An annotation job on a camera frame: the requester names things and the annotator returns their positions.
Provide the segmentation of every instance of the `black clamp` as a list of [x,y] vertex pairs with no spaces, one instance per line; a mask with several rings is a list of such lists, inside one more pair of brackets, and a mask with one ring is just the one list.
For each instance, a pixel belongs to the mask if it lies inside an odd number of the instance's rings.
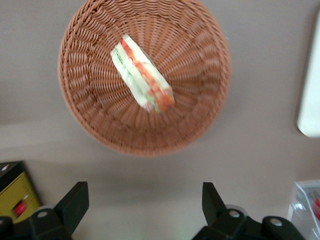
[[262,223],[237,209],[227,209],[215,186],[203,183],[202,210],[208,226],[193,240],[305,240],[288,220],[267,216]]
[[53,208],[37,210],[13,224],[0,216],[1,240],[72,240],[71,235],[89,208],[88,183],[78,182]]

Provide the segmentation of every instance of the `wicker basket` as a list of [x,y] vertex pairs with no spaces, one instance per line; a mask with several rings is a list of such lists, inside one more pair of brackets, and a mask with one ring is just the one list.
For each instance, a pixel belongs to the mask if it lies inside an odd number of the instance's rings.
[[[143,110],[119,76],[110,51],[124,34],[172,86],[168,111]],[[221,110],[231,72],[224,35],[198,0],[87,0],[67,27],[58,61],[65,101],[89,134],[146,157],[197,139]]]

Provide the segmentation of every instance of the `yellow box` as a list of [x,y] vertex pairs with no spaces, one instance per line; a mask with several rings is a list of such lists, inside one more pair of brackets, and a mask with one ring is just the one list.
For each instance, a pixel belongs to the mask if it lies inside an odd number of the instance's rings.
[[24,163],[0,163],[0,216],[11,217],[13,223],[18,223],[40,206]]

